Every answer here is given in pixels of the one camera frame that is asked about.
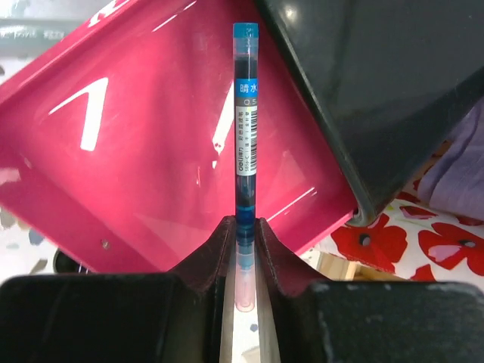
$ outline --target flower center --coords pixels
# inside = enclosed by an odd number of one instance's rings
[[[358,241],[363,247],[369,246],[371,242],[371,238],[368,234],[362,233],[360,234],[360,238]]]
[[[462,246],[465,246],[465,247],[475,247],[476,246],[476,242],[474,242],[473,240],[460,240],[459,243]]]

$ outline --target barcode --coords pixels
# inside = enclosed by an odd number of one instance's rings
[[[250,171],[257,170],[257,110],[250,113]]]

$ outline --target pink tray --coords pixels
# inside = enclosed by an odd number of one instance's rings
[[[100,272],[163,271],[234,212],[244,0],[118,0],[0,87],[0,203]],[[357,207],[264,26],[257,215],[301,253]]]

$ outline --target purple cloth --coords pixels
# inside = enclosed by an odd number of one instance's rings
[[[432,208],[484,220],[484,100],[451,133],[448,151],[423,176],[418,197]]]

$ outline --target blue label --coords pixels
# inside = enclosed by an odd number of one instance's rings
[[[235,97],[257,97],[259,84],[257,78],[235,80]]]

